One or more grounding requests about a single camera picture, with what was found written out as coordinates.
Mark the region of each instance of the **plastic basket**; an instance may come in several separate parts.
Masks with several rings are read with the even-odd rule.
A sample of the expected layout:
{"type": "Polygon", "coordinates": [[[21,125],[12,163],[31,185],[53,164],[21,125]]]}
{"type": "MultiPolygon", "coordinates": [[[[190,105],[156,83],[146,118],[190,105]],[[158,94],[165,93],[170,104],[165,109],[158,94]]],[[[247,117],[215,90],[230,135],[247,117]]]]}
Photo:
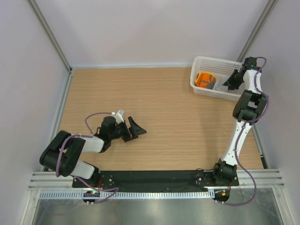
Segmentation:
{"type": "Polygon", "coordinates": [[[242,84],[238,90],[229,90],[228,92],[222,92],[195,86],[195,78],[198,72],[210,72],[217,79],[224,79],[225,77],[230,77],[235,69],[240,69],[241,67],[242,63],[240,62],[198,56],[195,58],[192,66],[190,84],[195,94],[206,95],[215,98],[223,98],[231,101],[238,101],[245,89],[244,84],[242,84]]]}

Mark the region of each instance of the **orange bag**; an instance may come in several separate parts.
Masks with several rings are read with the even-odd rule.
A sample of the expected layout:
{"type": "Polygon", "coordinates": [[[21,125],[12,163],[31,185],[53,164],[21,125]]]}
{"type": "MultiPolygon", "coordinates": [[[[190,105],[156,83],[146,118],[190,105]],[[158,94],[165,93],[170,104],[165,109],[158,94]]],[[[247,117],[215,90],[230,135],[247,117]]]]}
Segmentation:
{"type": "Polygon", "coordinates": [[[208,88],[212,89],[216,83],[216,77],[209,73],[197,73],[196,79],[195,79],[195,85],[200,88],[208,88]]]}

